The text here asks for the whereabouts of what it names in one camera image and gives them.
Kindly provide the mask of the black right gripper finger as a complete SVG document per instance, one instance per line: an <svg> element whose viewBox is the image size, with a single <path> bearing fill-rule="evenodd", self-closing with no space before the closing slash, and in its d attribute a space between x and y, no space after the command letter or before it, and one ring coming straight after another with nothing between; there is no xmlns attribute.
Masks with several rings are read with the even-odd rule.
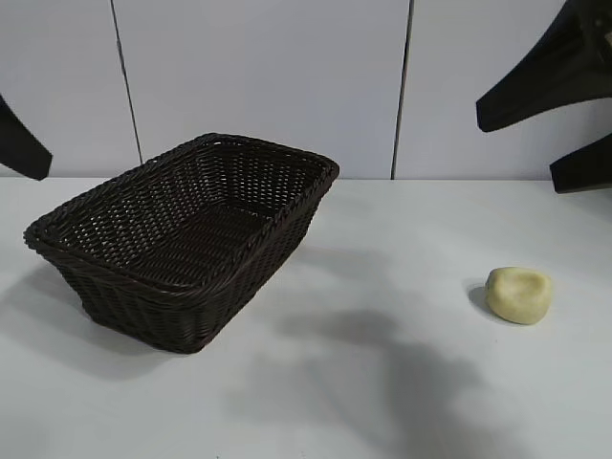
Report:
<svg viewBox="0 0 612 459"><path fill-rule="evenodd" d="M611 187L611 143L594 142L550 165L555 192L581 192Z"/></svg>
<svg viewBox="0 0 612 459"><path fill-rule="evenodd" d="M476 101L492 132L566 105L611 96L611 3L566 1L516 66Z"/></svg>

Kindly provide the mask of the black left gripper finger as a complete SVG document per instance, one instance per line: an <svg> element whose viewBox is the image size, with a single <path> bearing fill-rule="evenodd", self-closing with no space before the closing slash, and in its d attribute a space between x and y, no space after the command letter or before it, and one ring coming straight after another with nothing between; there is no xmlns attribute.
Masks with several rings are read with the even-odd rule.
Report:
<svg viewBox="0 0 612 459"><path fill-rule="evenodd" d="M1 164L42 181L48 177L52 153L29 131L1 98Z"/></svg>

